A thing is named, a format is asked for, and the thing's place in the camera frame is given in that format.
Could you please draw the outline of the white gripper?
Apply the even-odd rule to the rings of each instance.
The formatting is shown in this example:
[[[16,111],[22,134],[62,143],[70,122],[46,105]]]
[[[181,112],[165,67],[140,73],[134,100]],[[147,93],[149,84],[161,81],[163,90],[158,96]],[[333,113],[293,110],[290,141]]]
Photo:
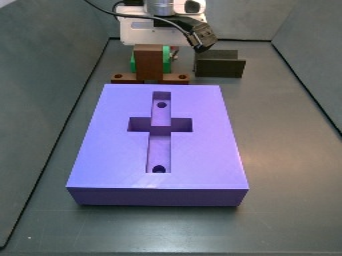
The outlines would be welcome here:
[[[191,17],[199,21],[207,21],[205,16],[206,7],[201,6],[199,11],[187,12],[185,6],[175,6],[175,14],[178,17]],[[131,15],[149,15],[145,6],[119,6],[116,8],[118,13]],[[173,46],[187,46],[189,42],[182,32],[171,25],[166,27],[157,27],[154,20],[138,19],[138,18],[122,18],[119,17],[120,23],[120,41],[124,45],[135,44],[163,44]]]

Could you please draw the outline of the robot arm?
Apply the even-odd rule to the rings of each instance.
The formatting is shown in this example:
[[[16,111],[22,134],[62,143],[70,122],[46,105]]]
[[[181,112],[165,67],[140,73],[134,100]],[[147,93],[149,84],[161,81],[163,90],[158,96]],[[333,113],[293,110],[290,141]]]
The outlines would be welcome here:
[[[134,16],[155,16],[170,20],[183,30],[207,22],[206,0],[143,0],[139,5],[124,4],[115,11]],[[183,33],[162,21],[138,18],[118,18],[120,23],[120,40],[126,45],[163,44],[187,46]]]

